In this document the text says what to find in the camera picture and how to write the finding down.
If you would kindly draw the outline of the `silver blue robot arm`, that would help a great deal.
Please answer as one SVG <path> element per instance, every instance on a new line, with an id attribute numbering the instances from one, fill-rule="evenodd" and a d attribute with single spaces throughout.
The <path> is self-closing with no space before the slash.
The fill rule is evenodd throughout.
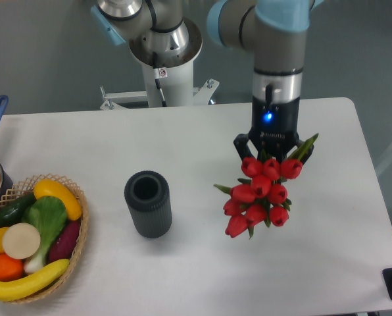
<path id="1" fill-rule="evenodd" d="M 297 131 L 306 36 L 315 1 L 219 1 L 207 32 L 218 45 L 254 55 L 251 129 L 234 146 L 241 158 L 268 154 L 278 161 L 308 160 L 314 138 Z M 189 105 L 193 62 L 203 40 L 180 1 L 98 1 L 91 8 L 115 45 L 127 43 L 141 64 L 150 107 Z"/>

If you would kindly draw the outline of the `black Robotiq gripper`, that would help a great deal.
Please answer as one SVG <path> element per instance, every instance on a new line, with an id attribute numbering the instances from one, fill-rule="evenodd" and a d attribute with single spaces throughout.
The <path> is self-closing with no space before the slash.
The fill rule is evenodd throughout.
<path id="1" fill-rule="evenodd" d="M 252 102 L 252 123 L 248 134 L 238 134 L 233 145 L 241 160 L 257 158 L 262 151 L 283 160 L 289 155 L 305 164 L 314 150 L 314 140 L 301 141 L 297 133 L 300 98 L 288 103 Z"/>

